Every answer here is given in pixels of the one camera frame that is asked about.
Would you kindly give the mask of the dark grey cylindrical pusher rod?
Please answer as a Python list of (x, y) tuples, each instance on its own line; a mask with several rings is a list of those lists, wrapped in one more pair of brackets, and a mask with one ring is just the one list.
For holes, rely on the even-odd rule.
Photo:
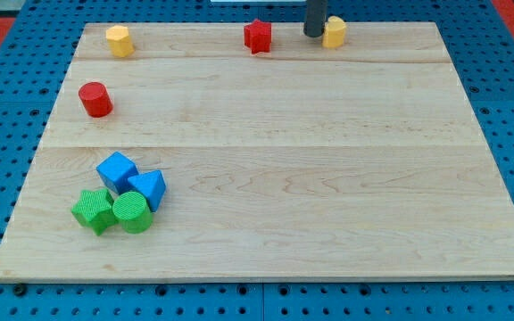
[(328, 0), (306, 0), (303, 34), (321, 37), (324, 34)]

